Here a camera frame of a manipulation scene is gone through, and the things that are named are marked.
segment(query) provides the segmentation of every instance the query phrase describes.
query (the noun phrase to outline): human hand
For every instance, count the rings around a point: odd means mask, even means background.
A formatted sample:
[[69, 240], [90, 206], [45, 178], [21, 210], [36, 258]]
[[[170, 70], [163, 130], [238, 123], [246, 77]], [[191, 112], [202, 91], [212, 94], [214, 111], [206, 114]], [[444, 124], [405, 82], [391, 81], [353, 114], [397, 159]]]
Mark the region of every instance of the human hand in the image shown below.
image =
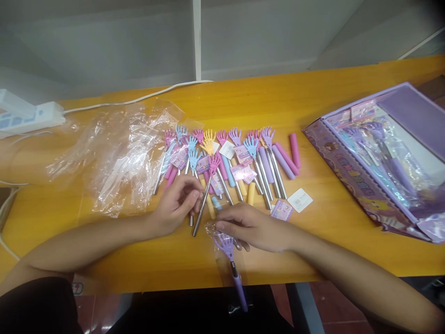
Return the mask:
[[243, 202], [221, 210], [215, 226], [225, 234], [269, 252], [291, 249], [299, 231], [298, 227], [267, 216]]
[[203, 187], [191, 175], [180, 175], [161, 196], [158, 207], [150, 214], [148, 234], [151, 238], [166, 236], [184, 221], [188, 214], [199, 211]]

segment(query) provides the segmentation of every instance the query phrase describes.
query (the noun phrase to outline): yellow foam handle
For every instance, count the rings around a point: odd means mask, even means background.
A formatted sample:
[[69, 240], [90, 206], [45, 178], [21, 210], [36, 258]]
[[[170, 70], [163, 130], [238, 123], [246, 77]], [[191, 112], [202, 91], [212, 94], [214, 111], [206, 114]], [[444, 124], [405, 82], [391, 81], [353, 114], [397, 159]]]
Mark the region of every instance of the yellow foam handle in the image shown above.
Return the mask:
[[[201, 185], [205, 189], [205, 187], [206, 187], [205, 180], [200, 180], [200, 181], [201, 181]], [[207, 195], [205, 201], [207, 203], [207, 207], [209, 208], [210, 218], [215, 219], [216, 218], [215, 209], [213, 208], [213, 203], [212, 203], [212, 200], [210, 199], [209, 195]]]
[[255, 182], [251, 182], [249, 184], [249, 195], [247, 196], [247, 203], [249, 203], [251, 206], [254, 206], [254, 199], [255, 199]]
[[[236, 160], [235, 158], [232, 159], [232, 166], [236, 166]], [[240, 187], [240, 191], [241, 191], [241, 195], [243, 196], [247, 196], [247, 189], [246, 189], [246, 185], [244, 184], [244, 181], [238, 181], [238, 186]]]

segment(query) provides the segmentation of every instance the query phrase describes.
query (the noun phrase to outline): plastic packaging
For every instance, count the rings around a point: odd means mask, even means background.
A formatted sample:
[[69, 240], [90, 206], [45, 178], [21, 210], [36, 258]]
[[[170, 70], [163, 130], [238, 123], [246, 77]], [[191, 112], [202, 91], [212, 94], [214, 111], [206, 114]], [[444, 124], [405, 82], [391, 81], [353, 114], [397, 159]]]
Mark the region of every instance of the plastic packaging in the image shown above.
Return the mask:
[[165, 159], [164, 132], [183, 116], [161, 99], [149, 113], [136, 103], [104, 108], [46, 171], [51, 181], [83, 173], [85, 188], [95, 198], [93, 211], [111, 217], [144, 212]]

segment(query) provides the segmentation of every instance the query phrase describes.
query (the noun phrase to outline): wooden table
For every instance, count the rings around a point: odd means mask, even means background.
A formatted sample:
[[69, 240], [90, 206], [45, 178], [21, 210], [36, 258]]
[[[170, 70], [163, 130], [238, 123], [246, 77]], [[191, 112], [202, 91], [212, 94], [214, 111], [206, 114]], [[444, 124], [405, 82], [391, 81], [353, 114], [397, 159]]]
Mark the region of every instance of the wooden table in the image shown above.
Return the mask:
[[[314, 200], [291, 222], [340, 244], [379, 264], [398, 276], [445, 274], [445, 245], [434, 245], [412, 238], [381, 232], [343, 187], [301, 129], [317, 117], [351, 101], [385, 88], [410, 81], [414, 85], [444, 73], [445, 57], [392, 61], [377, 65], [303, 72], [269, 77], [205, 83], [170, 91], [162, 98], [173, 101], [187, 115], [206, 128], [250, 130], [274, 127], [276, 139], [290, 151], [288, 136], [297, 133], [301, 175], [285, 181], [288, 195], [303, 188]], [[98, 102], [121, 102], [158, 89], [132, 90], [105, 94], [98, 98], [63, 101], [66, 108]], [[147, 110], [154, 99], [144, 101]], [[81, 111], [68, 116], [86, 124], [97, 112]], [[82, 178], [63, 189], [61, 182], [49, 183], [45, 166], [72, 143], [60, 128], [54, 135], [33, 137], [7, 148], [15, 138], [1, 141], [0, 179], [29, 182], [14, 203], [3, 231], [5, 242], [20, 256], [46, 239], [67, 229], [103, 219], [92, 214], [93, 199], [83, 189]], [[234, 189], [232, 197], [237, 199]], [[158, 198], [154, 197], [149, 210]], [[255, 206], [266, 212], [263, 198]], [[244, 284], [271, 284], [314, 281], [321, 276], [297, 255], [252, 250], [237, 254]], [[0, 279], [15, 260], [0, 248]], [[183, 224], [171, 236], [124, 247], [92, 265], [84, 273], [86, 289], [113, 292], [210, 288], [222, 285], [212, 240], [201, 229], [192, 238]]]

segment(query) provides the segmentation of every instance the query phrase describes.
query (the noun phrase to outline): white cable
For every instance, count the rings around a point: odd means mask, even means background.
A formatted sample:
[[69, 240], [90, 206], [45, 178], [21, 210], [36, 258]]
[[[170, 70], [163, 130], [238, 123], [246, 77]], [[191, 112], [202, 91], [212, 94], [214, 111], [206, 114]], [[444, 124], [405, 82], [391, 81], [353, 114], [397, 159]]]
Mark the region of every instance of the white cable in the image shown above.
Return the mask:
[[166, 92], [168, 92], [168, 91], [170, 91], [170, 90], [172, 90], [172, 89], [175, 89], [175, 88], [177, 88], [177, 87], [187, 86], [187, 85], [197, 84], [197, 83], [198, 83], [198, 84], [201, 84], [201, 83], [207, 83], [207, 82], [213, 82], [213, 81], [212, 81], [212, 80], [198, 80], [198, 81], [189, 81], [189, 82], [186, 82], [186, 83], [180, 83], [180, 84], [177, 83], [176, 85], [173, 85], [173, 86], [170, 86], [170, 87], [168, 87], [168, 88], [165, 88], [164, 90], [160, 90], [160, 91], [157, 91], [157, 92], [155, 92], [155, 93], [152, 93], [152, 94], [148, 94], [148, 95], [139, 97], [139, 98], [137, 98], [137, 99], [135, 99], [135, 100], [131, 100], [131, 101], [127, 101], [127, 102], [119, 102], [119, 103], [101, 103], [101, 104], [95, 104], [95, 105], [92, 105], [92, 106], [89, 106], [89, 107], [69, 109], [69, 110], [65, 110], [65, 111], [64, 111], [64, 114], [68, 114], [68, 113], [70, 113], [70, 112], [74, 112], [74, 111], [89, 110], [89, 109], [94, 109], [94, 108], [99, 108], [99, 107], [119, 106], [119, 105], [132, 104], [132, 103], [136, 103], [136, 102], [139, 102], [139, 101], [148, 99], [149, 97], [152, 97], [152, 96], [156, 96], [156, 95], [159, 95], [159, 94], [166, 93]]
[[[11, 198], [13, 198], [14, 197], [14, 195], [20, 190], [21, 188], [17, 188], [17, 189], [15, 189], [15, 190], [13, 190], [12, 192], [11, 192], [11, 194], [9, 195], [9, 197], [5, 200], [5, 202], [3, 203], [3, 205], [0, 207], [0, 218], [1, 218], [1, 216], [2, 216], [2, 214], [3, 214], [3, 211], [5, 210], [5, 208], [6, 208], [6, 205], [8, 204], [8, 202], [11, 200]], [[20, 257], [16, 254], [16, 253], [14, 253], [7, 245], [6, 245], [6, 243], [3, 241], [3, 238], [1, 237], [1, 233], [0, 233], [0, 245], [2, 245], [4, 248], [5, 248], [5, 250], [9, 253], [9, 254], [11, 254], [17, 261], [20, 261]]]

